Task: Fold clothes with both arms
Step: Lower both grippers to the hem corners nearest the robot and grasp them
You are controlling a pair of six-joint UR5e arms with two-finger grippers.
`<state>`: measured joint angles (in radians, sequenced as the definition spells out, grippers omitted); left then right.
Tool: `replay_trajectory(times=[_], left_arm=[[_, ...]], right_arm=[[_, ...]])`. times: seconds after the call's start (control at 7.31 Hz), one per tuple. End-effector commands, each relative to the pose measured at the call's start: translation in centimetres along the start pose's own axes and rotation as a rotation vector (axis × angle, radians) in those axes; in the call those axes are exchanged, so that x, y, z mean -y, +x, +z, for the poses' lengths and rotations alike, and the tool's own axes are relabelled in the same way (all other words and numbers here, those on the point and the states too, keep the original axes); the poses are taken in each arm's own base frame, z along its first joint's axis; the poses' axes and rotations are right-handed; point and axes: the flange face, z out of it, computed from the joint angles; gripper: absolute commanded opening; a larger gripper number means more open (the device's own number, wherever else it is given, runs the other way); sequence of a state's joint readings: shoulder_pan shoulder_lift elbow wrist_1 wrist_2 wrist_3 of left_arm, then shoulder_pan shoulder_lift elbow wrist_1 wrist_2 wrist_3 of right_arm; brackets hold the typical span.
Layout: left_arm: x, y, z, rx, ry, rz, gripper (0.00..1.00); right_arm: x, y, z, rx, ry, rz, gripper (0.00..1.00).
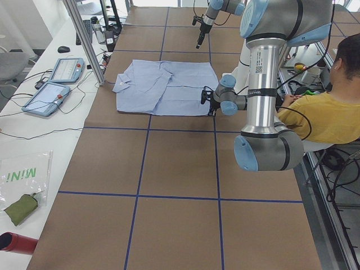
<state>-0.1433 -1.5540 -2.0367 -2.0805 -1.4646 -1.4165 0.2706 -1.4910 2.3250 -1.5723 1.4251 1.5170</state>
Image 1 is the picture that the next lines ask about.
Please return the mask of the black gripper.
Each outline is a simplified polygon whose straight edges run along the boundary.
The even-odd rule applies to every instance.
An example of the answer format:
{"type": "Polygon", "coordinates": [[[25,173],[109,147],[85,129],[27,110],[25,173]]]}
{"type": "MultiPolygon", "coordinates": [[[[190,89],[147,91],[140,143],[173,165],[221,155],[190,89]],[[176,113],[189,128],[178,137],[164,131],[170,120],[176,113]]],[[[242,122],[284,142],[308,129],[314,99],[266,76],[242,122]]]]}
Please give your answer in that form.
{"type": "Polygon", "coordinates": [[[211,25],[208,25],[208,24],[206,24],[204,22],[201,23],[201,25],[200,25],[200,34],[199,34],[199,38],[197,40],[196,48],[200,48],[200,46],[203,44],[205,36],[207,34],[209,34],[210,30],[211,30],[211,25]]]}
{"type": "Polygon", "coordinates": [[[218,102],[215,100],[211,100],[208,116],[216,116],[217,110],[218,110],[218,102]]]}

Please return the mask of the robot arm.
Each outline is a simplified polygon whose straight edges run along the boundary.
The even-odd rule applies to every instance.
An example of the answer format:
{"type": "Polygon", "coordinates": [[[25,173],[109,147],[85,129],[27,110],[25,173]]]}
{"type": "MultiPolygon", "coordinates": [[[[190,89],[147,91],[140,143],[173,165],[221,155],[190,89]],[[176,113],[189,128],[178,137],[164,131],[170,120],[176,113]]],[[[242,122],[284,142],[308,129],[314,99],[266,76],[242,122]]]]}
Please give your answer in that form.
{"type": "Polygon", "coordinates": [[[201,15],[193,16],[192,25],[200,23],[200,34],[197,40],[196,49],[199,49],[202,45],[205,36],[210,33],[215,20],[220,11],[236,16],[242,15],[245,9],[245,4],[237,0],[211,0],[209,1],[206,12],[201,15]]]}
{"type": "Polygon", "coordinates": [[[236,79],[225,75],[214,91],[202,91],[210,113],[246,110],[247,122],[234,141],[239,167],[280,171],[297,166],[304,154],[299,136],[275,116],[279,55],[282,46],[324,40],[331,31],[331,1],[210,1],[201,31],[208,33],[220,11],[241,16],[240,34],[250,51],[247,94],[237,95],[236,79]]]}

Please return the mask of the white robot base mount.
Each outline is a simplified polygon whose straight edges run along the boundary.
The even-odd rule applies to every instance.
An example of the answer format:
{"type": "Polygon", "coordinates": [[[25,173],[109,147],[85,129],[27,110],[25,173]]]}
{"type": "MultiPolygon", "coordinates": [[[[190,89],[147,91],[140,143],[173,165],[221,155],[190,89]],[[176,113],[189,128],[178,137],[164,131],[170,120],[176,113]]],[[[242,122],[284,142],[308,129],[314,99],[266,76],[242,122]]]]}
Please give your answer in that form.
{"type": "Polygon", "coordinates": [[[246,46],[244,41],[238,66],[234,68],[232,73],[223,73],[224,75],[232,75],[236,79],[234,90],[239,95],[248,95],[248,84],[249,84],[249,71],[250,71],[250,50],[246,46]]]}

